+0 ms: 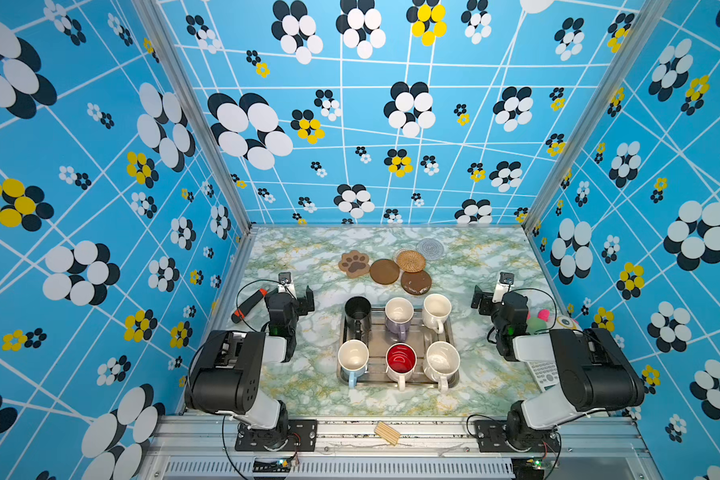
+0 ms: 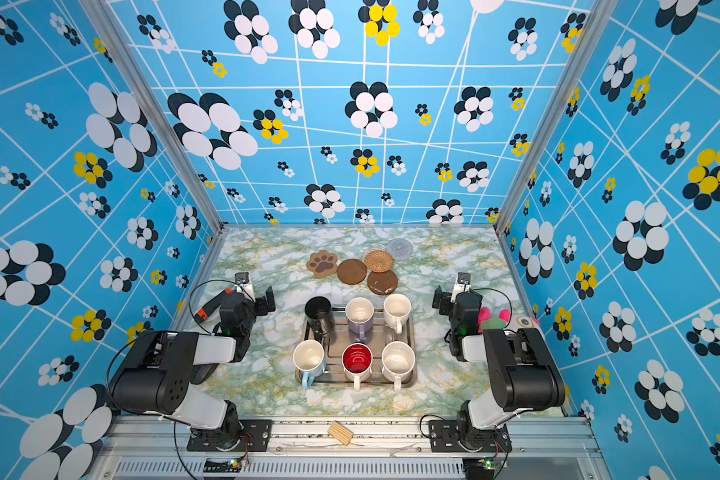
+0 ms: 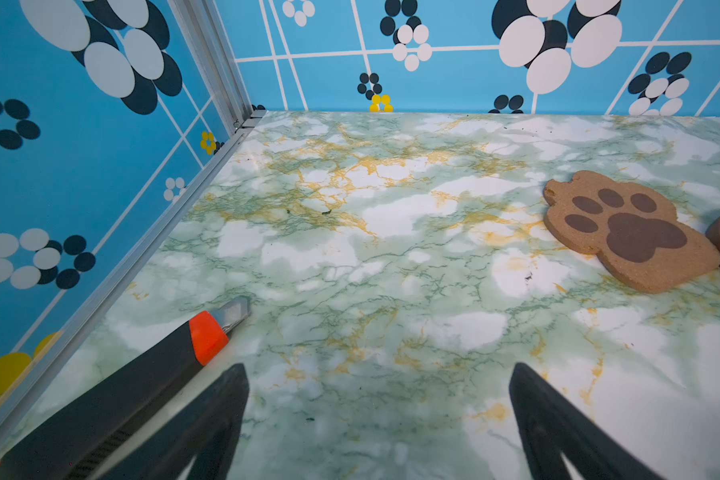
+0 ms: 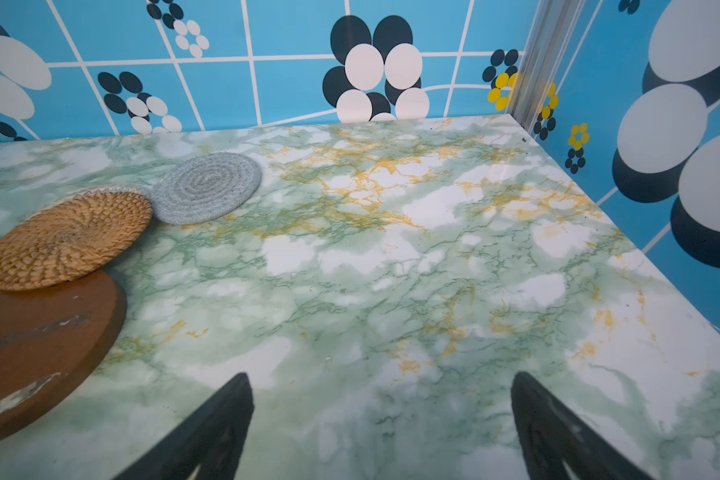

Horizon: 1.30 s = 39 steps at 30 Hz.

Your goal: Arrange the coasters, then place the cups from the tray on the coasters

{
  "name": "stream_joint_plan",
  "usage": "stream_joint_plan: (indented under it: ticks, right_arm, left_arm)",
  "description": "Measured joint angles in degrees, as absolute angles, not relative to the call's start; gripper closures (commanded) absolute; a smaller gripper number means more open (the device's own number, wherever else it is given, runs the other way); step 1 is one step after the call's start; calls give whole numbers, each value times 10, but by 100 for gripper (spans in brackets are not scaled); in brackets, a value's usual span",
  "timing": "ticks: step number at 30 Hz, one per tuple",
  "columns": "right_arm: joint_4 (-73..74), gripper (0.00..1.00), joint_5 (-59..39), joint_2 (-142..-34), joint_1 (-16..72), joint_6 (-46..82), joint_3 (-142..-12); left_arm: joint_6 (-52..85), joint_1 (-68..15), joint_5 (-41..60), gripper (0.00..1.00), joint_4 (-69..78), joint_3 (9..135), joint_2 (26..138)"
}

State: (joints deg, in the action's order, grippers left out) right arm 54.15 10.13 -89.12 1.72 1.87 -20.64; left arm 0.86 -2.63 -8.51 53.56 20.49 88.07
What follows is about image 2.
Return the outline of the scratched brown round coaster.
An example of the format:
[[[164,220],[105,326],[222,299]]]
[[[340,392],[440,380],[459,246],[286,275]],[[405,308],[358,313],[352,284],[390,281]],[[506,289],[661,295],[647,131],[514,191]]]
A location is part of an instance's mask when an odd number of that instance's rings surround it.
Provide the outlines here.
[[[398,277],[392,271],[371,272],[367,278],[368,289],[380,296],[387,296],[395,292],[398,287]]]

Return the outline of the grey blue knitted coaster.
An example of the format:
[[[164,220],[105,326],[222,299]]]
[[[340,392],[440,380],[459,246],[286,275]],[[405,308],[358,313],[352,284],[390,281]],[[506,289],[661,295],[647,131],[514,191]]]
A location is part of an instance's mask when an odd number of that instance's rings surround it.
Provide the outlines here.
[[[414,245],[405,238],[394,238],[386,244],[385,251],[395,261],[405,260],[413,255]]]

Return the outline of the woven rattan coaster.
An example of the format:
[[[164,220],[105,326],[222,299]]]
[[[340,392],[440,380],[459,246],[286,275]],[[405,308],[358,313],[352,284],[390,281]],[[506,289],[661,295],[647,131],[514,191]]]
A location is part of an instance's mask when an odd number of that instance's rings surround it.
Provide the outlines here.
[[[394,258],[385,250],[372,250],[365,254],[363,262],[374,273],[390,271],[394,266]]]

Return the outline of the dark brown round coaster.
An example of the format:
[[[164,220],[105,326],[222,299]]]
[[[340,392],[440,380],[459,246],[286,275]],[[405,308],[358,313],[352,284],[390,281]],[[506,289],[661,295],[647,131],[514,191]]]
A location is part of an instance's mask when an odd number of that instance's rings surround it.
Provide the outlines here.
[[[338,265],[336,275],[344,284],[357,285],[365,280],[367,272],[368,268],[363,261],[347,259]]]

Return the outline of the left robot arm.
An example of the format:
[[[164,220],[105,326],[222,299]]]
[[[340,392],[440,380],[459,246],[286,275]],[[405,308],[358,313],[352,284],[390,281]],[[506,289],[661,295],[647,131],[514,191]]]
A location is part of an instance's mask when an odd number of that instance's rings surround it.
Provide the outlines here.
[[[272,288],[256,297],[249,283],[238,283],[213,297],[195,314],[219,323],[211,334],[150,331],[139,335],[108,380],[115,408],[135,415],[161,415],[190,428],[192,452],[264,452],[270,420],[242,420],[236,405],[198,386],[223,364],[241,362],[250,348],[255,321],[276,310]]]

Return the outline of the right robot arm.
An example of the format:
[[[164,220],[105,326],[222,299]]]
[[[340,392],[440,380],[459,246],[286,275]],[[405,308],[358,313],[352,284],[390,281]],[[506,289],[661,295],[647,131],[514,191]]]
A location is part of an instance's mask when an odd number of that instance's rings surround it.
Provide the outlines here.
[[[449,321],[445,341],[461,362],[484,363],[490,388],[465,401],[454,420],[430,422],[434,451],[511,451],[506,423],[565,402],[562,375],[537,323],[511,309],[494,318],[466,283],[438,287],[432,307]]]

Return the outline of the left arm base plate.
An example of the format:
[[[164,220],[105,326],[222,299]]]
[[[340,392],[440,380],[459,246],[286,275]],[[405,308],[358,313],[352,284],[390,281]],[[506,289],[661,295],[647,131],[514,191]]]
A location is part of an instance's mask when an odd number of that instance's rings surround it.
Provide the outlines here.
[[[237,420],[215,430],[191,429],[190,452],[265,452],[271,438],[271,420]]]

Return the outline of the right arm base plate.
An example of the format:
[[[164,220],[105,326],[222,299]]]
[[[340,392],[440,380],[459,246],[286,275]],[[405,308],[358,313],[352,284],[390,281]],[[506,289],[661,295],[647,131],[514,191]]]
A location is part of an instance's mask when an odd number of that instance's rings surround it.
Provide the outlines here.
[[[475,429],[457,420],[430,420],[425,433],[434,453],[504,454],[512,451],[506,426],[498,429]]]

